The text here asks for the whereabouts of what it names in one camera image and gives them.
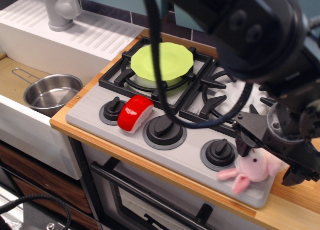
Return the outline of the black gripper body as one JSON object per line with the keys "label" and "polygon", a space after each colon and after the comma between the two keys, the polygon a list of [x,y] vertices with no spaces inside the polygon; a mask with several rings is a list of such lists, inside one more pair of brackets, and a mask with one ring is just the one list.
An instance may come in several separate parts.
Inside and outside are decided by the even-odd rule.
{"label": "black gripper body", "polygon": [[234,118],[233,126],[237,134],[244,133],[256,143],[289,166],[304,167],[309,170],[307,181],[320,179],[320,153],[311,140],[300,135],[298,127],[293,126],[294,134],[286,135],[281,126],[278,113],[286,113],[285,108],[274,104],[267,115],[240,112]]}

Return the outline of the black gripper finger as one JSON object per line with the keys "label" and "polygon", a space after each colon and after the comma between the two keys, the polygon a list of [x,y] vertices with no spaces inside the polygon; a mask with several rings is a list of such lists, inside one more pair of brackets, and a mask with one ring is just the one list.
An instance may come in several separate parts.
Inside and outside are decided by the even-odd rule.
{"label": "black gripper finger", "polygon": [[237,152],[241,157],[249,154],[249,151],[257,147],[257,144],[244,133],[239,133],[235,139]]}
{"label": "black gripper finger", "polygon": [[295,186],[304,182],[309,175],[309,170],[304,167],[290,166],[282,178],[282,185]]}

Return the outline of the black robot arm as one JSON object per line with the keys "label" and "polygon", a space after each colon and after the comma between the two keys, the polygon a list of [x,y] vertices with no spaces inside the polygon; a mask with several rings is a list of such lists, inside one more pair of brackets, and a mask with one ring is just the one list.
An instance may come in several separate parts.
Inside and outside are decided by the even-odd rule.
{"label": "black robot arm", "polygon": [[320,178],[320,40],[298,0],[169,0],[185,10],[216,43],[226,72],[245,82],[235,106],[201,129],[235,120],[240,155],[264,148],[289,165],[282,183]]}

